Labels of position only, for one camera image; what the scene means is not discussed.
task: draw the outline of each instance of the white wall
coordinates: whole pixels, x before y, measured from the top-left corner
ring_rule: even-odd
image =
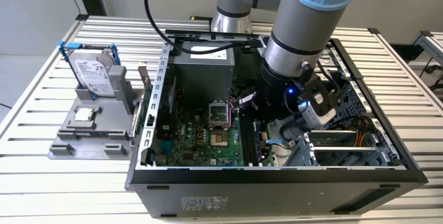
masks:
[[[376,27],[388,41],[408,43],[417,31],[443,31],[443,0],[354,0],[341,21],[342,27]],[[153,17],[188,19],[210,17],[216,0],[150,0]],[[110,16],[145,18],[142,0],[103,0]],[[254,11],[254,21],[272,22],[273,12]]]
[[[109,16],[145,18],[142,0],[102,0]],[[81,0],[77,0],[82,12]],[[409,42],[418,30],[443,31],[443,0],[354,0],[340,26],[376,27],[388,41]],[[216,0],[150,0],[157,19],[210,17]],[[77,15],[71,0],[0,0],[0,54],[49,54]],[[253,11],[272,22],[273,12]]]
[[[77,14],[71,0],[0,0],[0,54],[50,54]]]

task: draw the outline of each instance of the robotic arm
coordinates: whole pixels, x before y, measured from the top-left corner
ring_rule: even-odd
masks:
[[[308,104],[298,105],[298,112],[305,112],[305,109],[314,110],[317,119],[333,116],[334,113],[330,112],[337,103],[338,87],[336,86],[334,92],[329,93],[320,78],[313,74],[313,68],[350,1],[280,0],[264,51],[254,103],[261,101],[264,106],[281,105],[281,102],[286,101],[286,85],[296,83],[301,85],[302,90],[297,93],[308,96]],[[217,14],[210,26],[212,31],[240,33],[248,31],[249,2],[250,0],[218,0]],[[214,28],[214,26],[238,25],[242,28]]]
[[[321,50],[350,1],[280,0],[272,36],[264,54],[273,72],[293,78],[301,76],[302,61],[314,67]],[[221,15],[226,13],[230,16],[230,22],[241,21],[246,25],[246,21],[240,18],[248,16],[250,5],[250,0],[230,0],[230,2],[218,0],[214,22],[220,18],[221,11]]]

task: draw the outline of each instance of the metal rack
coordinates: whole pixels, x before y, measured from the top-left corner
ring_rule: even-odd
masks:
[[[157,21],[157,25],[161,30],[209,29],[206,21]],[[270,24],[256,23],[253,32],[269,34],[270,28]],[[428,223],[438,223],[443,219],[441,102],[380,34],[366,29],[337,28],[332,38],[340,39],[429,183],[361,216],[312,217],[309,223],[332,220],[417,223],[421,218]],[[126,79],[134,88],[142,87],[138,62],[145,63],[149,77],[154,78],[162,41],[148,21],[89,17],[74,22],[63,40],[91,45],[114,43],[121,65],[128,69]],[[59,161],[45,157],[75,97],[74,86],[71,71],[54,49],[0,124],[0,216],[17,222],[66,219],[90,222],[93,219],[121,223],[128,218],[146,221],[150,217],[136,194],[123,192],[128,161]],[[234,221],[274,223],[304,222],[305,219],[250,217]]]

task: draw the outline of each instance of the slotted aluminum rail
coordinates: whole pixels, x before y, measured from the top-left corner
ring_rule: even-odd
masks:
[[[157,21],[160,28],[206,31],[205,21]],[[269,34],[270,24],[253,32]],[[384,113],[425,171],[429,183],[361,216],[204,218],[237,223],[443,222],[443,107],[378,34],[337,28],[340,39]],[[75,21],[65,41],[118,47],[126,79],[141,87],[137,63],[150,78],[162,41],[145,20],[89,17]],[[125,223],[150,217],[133,192],[123,191],[128,161],[49,160],[45,155],[74,100],[75,80],[57,50],[0,124],[0,223]]]

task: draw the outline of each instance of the aluminum profile table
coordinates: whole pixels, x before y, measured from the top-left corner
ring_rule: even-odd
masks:
[[[421,31],[412,44],[420,45],[433,60],[443,66],[443,32]]]
[[[164,29],[206,31],[206,21],[157,21]],[[256,23],[253,32],[269,34]],[[443,106],[380,34],[337,28],[340,39],[384,113],[424,170],[429,183],[361,216],[202,218],[188,222],[292,223],[443,222]],[[137,63],[150,78],[162,41],[145,20],[89,17],[75,21],[65,41],[118,47],[126,79],[142,83]],[[133,192],[123,191],[128,161],[49,160],[45,155],[74,100],[75,80],[57,50],[0,124],[0,223],[123,223],[149,221]]]

